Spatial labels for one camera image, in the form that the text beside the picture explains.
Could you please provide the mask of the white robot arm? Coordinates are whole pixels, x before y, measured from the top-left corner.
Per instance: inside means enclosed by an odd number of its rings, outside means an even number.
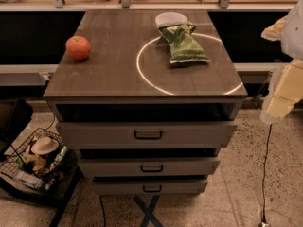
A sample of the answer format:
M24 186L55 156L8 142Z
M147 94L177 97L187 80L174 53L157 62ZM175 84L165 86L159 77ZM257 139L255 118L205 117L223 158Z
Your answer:
M265 28L261 37L281 41L281 50L293 60L275 70L270 78L269 93L262 105L260 119L265 124L281 121L303 99L303 1L289 13Z

